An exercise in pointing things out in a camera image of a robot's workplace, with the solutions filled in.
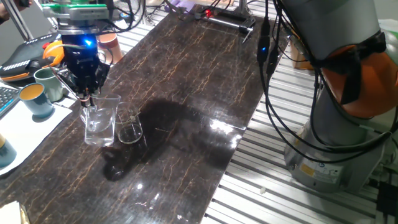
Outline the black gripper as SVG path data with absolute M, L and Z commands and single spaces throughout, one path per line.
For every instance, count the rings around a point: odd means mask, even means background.
M 64 62 L 67 68 L 50 69 L 60 82 L 63 95 L 71 93 L 86 108 L 92 104 L 90 94 L 101 92 L 110 65 L 100 62 L 94 34 L 62 35 L 62 42 L 77 45 L 78 48 L 64 46 Z

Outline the bare operator hand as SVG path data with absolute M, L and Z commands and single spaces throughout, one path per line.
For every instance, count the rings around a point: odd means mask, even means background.
M 24 9 L 30 7 L 32 5 L 31 0 L 14 0 L 14 4 L 17 6 L 19 11 L 23 11 Z M 10 19 L 10 15 L 3 3 L 0 5 L 1 11 L 1 24 L 8 21 Z

